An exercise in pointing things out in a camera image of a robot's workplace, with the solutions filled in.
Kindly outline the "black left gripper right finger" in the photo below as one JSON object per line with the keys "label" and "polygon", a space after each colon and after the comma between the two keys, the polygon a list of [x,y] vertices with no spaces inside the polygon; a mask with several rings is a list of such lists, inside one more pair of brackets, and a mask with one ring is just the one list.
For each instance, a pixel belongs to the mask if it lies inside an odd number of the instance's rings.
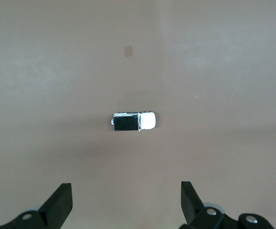
{"label": "black left gripper right finger", "polygon": [[182,229],[272,229],[264,217],[243,213],[232,219],[216,207],[205,206],[190,181],[181,183],[181,208],[186,220]]}

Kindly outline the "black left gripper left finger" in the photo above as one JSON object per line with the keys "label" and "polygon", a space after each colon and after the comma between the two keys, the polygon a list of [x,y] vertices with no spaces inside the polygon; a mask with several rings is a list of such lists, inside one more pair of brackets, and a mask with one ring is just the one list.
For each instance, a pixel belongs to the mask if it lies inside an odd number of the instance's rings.
{"label": "black left gripper left finger", "polygon": [[19,214],[0,229],[60,229],[72,210],[72,185],[62,183],[38,210]]}

